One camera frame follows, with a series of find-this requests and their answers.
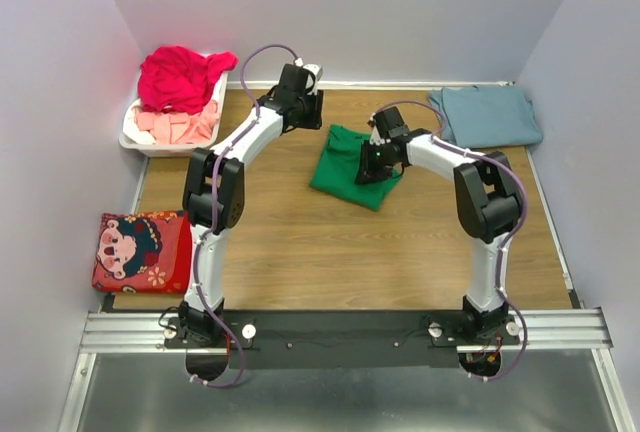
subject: gray corner wall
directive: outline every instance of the gray corner wall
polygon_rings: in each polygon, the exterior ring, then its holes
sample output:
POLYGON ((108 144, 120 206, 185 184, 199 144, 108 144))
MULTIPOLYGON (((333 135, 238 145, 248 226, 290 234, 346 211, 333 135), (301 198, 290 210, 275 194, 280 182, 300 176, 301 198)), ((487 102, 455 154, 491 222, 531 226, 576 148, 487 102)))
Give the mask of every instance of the gray corner wall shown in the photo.
MULTIPOLYGON (((517 79, 562 0, 115 1, 145 53, 181 44, 246 57, 283 42, 329 80, 488 81, 517 79)), ((275 78, 274 57, 247 77, 275 78)))
POLYGON ((56 430, 100 214, 141 161, 117 133, 140 52, 113 0, 0 0, 0 430, 56 430))
POLYGON ((533 154, 575 287, 602 306, 640 423, 640 7, 564 0, 518 80, 544 142, 533 154))

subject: wooden floor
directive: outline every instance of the wooden floor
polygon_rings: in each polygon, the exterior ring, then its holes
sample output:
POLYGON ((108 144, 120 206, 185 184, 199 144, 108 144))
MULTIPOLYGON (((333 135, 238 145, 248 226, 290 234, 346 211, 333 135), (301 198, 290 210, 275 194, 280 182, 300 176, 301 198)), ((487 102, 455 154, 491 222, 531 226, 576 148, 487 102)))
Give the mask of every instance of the wooden floor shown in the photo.
MULTIPOLYGON (((470 278, 470 243, 453 184, 407 169, 380 212, 309 187, 329 124, 366 132, 379 106, 424 99, 424 92, 327 91, 320 131, 297 130, 271 143, 251 165, 246 207, 233 229, 225 268, 228 308, 458 308, 470 278)), ((426 109, 400 107, 410 128, 434 130, 426 109)), ((227 92, 220 137, 246 117, 250 102, 227 92)), ((562 269, 522 147, 504 148, 531 201, 513 242, 507 291, 524 309, 569 308, 562 269)), ((181 208, 187 159, 152 159, 139 210, 181 208)), ((164 308, 176 297, 120 295, 116 308, 164 308)))

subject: green shirt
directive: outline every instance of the green shirt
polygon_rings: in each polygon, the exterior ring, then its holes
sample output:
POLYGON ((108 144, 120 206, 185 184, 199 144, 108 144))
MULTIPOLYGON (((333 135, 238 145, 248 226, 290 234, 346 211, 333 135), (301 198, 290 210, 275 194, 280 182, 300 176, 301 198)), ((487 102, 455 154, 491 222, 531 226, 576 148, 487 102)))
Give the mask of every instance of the green shirt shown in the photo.
POLYGON ((332 124, 310 185, 339 199, 378 211, 383 199, 400 180, 400 175, 384 182, 356 185, 360 146, 364 140, 369 140, 369 134, 332 124))

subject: light pink cloth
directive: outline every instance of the light pink cloth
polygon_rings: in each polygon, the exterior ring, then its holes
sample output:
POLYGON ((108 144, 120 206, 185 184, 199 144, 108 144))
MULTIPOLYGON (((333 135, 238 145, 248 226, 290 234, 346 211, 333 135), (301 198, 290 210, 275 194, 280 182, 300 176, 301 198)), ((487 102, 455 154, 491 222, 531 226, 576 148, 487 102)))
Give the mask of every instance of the light pink cloth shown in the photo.
POLYGON ((157 144, 202 144, 211 139, 214 126, 220 120, 218 103, 209 101, 202 112, 145 112, 136 107, 136 124, 156 139, 157 144))

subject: metal floor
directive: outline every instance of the metal floor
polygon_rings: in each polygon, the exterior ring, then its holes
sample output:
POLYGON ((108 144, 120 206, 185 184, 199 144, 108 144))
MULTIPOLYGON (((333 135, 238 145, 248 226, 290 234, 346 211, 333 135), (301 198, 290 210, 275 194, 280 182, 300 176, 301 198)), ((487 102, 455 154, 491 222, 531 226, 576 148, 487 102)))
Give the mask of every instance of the metal floor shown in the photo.
POLYGON ((181 354, 100 354, 79 430, 616 429, 591 351, 548 350, 528 353, 509 377, 488 384, 426 367, 279 370, 251 372, 228 390, 190 383, 181 354))

